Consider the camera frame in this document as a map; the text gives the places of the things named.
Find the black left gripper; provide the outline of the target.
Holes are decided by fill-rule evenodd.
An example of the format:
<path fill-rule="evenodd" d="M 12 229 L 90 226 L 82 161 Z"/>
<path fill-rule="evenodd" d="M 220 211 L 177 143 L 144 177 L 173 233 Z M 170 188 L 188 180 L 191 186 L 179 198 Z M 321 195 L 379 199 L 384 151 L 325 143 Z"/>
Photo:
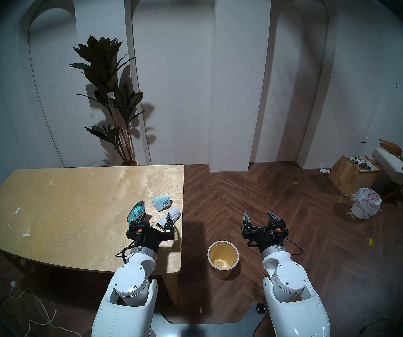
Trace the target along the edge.
<path fill-rule="evenodd" d="M 147 213 L 135 215 L 130 213 L 130 224 L 126 236 L 133 240 L 126 249 L 134 247 L 148 248 L 158 253 L 161 242 L 174 239 L 174 223 L 171 213 L 168 212 L 165 218 L 164 231 L 159 231 L 150 226 L 149 221 L 144 221 Z"/>

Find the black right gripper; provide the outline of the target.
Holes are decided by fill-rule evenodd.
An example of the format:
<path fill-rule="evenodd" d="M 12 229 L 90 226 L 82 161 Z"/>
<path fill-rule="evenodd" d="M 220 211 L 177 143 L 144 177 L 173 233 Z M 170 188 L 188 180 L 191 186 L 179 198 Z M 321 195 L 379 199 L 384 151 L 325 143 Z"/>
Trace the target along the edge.
<path fill-rule="evenodd" d="M 271 246 L 284 246 L 284 239 L 288 237 L 284 220 L 274 213 L 267 211 L 268 222 L 266 226 L 252 226 L 247 211 L 243 214 L 242 237 L 247 239 L 249 248 L 267 249 Z"/>

